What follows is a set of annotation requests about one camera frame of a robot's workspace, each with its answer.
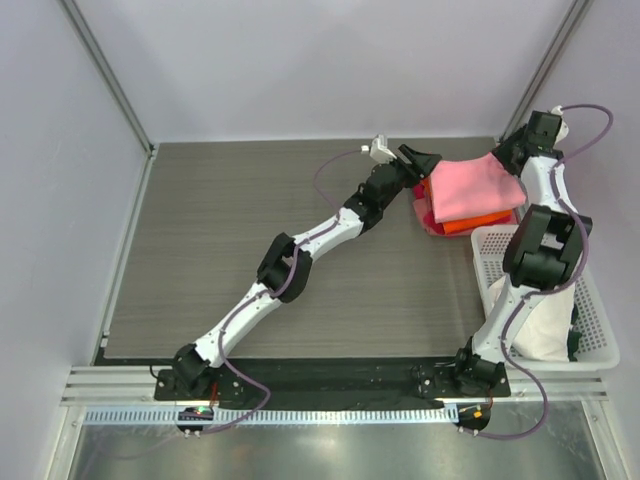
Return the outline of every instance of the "orange cloth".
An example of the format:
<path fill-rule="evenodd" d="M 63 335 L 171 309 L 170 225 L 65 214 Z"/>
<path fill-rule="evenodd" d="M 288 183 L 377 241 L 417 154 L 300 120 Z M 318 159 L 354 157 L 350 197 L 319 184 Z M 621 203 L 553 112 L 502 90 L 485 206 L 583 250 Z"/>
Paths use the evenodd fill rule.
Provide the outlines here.
<path fill-rule="evenodd" d="M 429 198 L 433 200 L 431 196 L 431 186 L 429 185 L 429 179 L 425 179 L 422 182 L 424 191 Z M 501 212 L 489 213 L 487 215 L 481 215 L 479 217 L 464 218 L 461 220 L 452 220 L 450 222 L 442 222 L 442 228 L 444 228 L 445 235 L 461 232 L 463 230 L 470 230 L 472 228 L 481 227 L 482 225 L 490 225 L 500 220 L 508 220 L 511 217 L 511 210 L 504 210 Z"/>

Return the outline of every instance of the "white cloth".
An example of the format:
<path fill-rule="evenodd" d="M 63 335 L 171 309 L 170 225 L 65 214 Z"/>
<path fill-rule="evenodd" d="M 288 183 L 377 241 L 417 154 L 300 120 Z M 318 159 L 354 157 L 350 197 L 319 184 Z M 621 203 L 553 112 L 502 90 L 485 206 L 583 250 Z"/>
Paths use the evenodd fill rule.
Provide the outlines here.
<path fill-rule="evenodd" d="M 489 287 L 491 305 L 495 305 L 504 276 Z M 513 340 L 520 355 L 530 360 L 568 362 L 567 336 L 571 330 L 571 312 L 575 285 L 563 292 L 548 295 L 533 309 Z"/>

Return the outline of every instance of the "gray surface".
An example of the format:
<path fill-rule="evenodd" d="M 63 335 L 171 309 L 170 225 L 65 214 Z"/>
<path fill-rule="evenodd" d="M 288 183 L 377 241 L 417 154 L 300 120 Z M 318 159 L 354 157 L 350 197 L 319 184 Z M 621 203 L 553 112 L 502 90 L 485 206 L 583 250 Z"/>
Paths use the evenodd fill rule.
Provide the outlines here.
<path fill-rule="evenodd" d="M 490 430 L 523 431 L 540 409 L 533 403 L 496 404 Z M 175 427 L 85 427 L 69 478 L 605 479 L 580 403 L 552 404 L 542 430 L 512 442 L 474 439 L 449 424 L 244 427 L 200 440 L 176 438 L 144 455 L 167 435 L 176 435 Z M 140 458 L 90 460 L 97 442 L 105 452 Z"/>
<path fill-rule="evenodd" d="M 490 138 L 409 140 L 465 159 Z M 255 278 L 271 240 L 332 212 L 317 168 L 360 140 L 164 144 L 153 166 L 107 357 L 167 357 L 212 328 Z M 320 183 L 342 203 L 372 167 L 354 155 Z M 294 303 L 233 351 L 244 357 L 453 354 L 483 322 L 469 239 L 434 238 L 403 192 L 373 230 L 324 256 Z"/>

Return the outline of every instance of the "plastic basket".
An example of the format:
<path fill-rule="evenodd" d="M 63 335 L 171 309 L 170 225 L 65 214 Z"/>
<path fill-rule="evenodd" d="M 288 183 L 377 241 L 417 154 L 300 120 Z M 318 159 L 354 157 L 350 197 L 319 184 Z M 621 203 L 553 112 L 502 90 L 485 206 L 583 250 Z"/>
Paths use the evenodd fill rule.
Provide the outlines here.
<path fill-rule="evenodd" d="M 485 316 L 491 312 L 489 286 L 504 275 L 502 258 L 517 229 L 517 225 L 495 225 L 480 227 L 471 234 L 473 266 L 478 279 Z M 588 267 L 576 285 L 575 302 L 578 321 L 575 328 L 582 333 L 577 362 L 541 362 L 527 360 L 511 350 L 523 367 L 537 371 L 596 371 L 615 367 L 620 361 L 618 345 L 613 337 L 609 319 Z"/>

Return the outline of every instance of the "vertical metal post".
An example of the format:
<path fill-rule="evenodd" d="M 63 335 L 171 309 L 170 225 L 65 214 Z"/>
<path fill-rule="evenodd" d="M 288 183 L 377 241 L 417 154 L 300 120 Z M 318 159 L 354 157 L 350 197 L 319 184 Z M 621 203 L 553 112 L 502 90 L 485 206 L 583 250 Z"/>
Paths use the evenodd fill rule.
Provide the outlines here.
<path fill-rule="evenodd" d="M 60 4 L 64 12 L 67 14 L 67 17 L 71 22 L 71 25 L 73 26 L 74 30 L 78 34 L 78 38 L 87 49 L 87 53 L 89 54 L 96 68 L 100 72 L 100 75 L 102 76 L 102 79 L 107 85 L 107 88 L 113 95 L 114 99 L 116 100 L 116 103 L 120 107 L 120 110 L 122 111 L 125 118 L 129 122 L 131 129 L 133 130 L 136 137 L 142 144 L 142 148 L 144 148 L 145 152 L 147 152 L 147 155 L 151 155 L 151 150 L 152 150 L 151 141 L 149 140 L 149 137 L 144 131 L 144 128 L 140 123 L 140 120 L 138 120 L 138 117 L 135 111 L 133 110 L 133 107 L 129 103 L 127 96 L 125 95 L 124 91 L 122 90 L 122 87 L 120 86 L 120 82 L 118 82 L 118 79 L 113 73 L 113 70 L 109 66 L 109 62 L 107 62 L 107 59 L 104 56 L 104 53 L 102 52 L 102 49 L 98 44 L 98 41 L 93 36 L 93 33 L 91 32 L 91 29 L 89 28 L 89 25 L 87 24 L 87 21 L 82 15 L 82 12 L 78 8 L 78 5 L 76 4 L 75 0 L 58 0 L 58 3 Z"/>
<path fill-rule="evenodd" d="M 549 77 L 553 67 L 564 51 L 569 38 L 571 38 L 571 35 L 576 31 L 576 28 L 584 18 L 592 3 L 593 0 L 574 0 L 569 7 L 569 10 L 558 27 L 551 44 L 542 57 L 542 61 L 536 69 L 536 73 L 533 75 L 533 78 L 524 91 L 518 106 L 513 112 L 513 115 L 502 134 L 503 137 L 507 137 L 509 134 L 513 133 L 523 121 L 523 117 L 531 108 L 533 100 L 544 85 L 546 79 Z"/>

